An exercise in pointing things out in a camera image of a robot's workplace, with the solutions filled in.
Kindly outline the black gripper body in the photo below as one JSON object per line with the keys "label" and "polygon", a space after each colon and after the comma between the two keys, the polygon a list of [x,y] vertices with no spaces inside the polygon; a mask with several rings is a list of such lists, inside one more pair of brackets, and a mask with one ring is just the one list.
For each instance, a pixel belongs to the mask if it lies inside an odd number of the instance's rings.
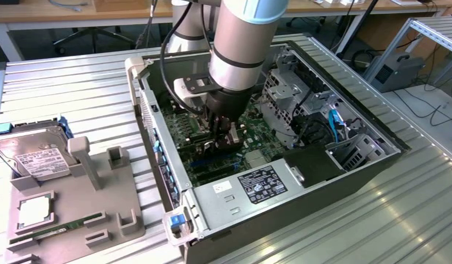
{"label": "black gripper body", "polygon": [[240,116],[244,114],[252,90],[229,91],[215,90],[207,93],[205,120],[208,130],[215,141],[236,129]]}

